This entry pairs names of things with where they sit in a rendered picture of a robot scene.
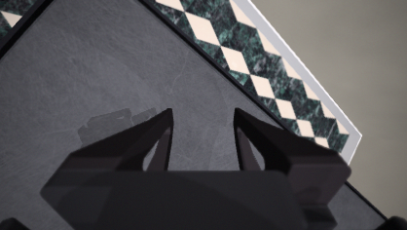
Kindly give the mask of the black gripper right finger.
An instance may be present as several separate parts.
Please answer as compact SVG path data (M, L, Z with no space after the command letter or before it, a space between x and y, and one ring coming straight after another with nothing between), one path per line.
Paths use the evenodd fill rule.
M250 140L263 156L264 171L287 176L299 205L327 206L352 174L337 151L261 121L238 107L233 124L240 171L262 171Z

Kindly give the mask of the black table edge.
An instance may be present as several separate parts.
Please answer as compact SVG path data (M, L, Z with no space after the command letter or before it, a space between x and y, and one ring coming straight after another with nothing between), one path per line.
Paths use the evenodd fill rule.
M45 9L53 1L54 0L37 0L30 7L30 9L19 19L19 21L10 29L10 31L0 40L0 59L11 49L11 47L17 42L19 37L45 11ZM249 90L247 90L238 80L236 80L227 70L225 70L216 60L214 60L207 52L205 52L196 42L194 42L186 33L184 33L176 24L174 24L167 16L165 16L149 0L138 0L138 1L142 3L148 10L150 10L164 24L166 24L172 31L174 31L181 39L183 39L205 60L207 60L214 68L216 68L223 76L225 76L231 83L233 83L248 98L250 98L257 106L259 106L284 130L295 134L270 109L268 109L259 99L257 99ZM351 184L349 184L347 181L345 182L345 184L367 205L369 205L376 213L378 213L385 221L388 220L388 218L386 218L376 207L374 207Z

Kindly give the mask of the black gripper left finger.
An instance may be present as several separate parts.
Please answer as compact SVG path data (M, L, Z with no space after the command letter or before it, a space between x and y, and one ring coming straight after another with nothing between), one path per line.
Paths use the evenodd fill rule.
M57 170L143 171L145 156L159 141L146 171L167 171L173 125L172 108L168 108L141 124L71 152Z

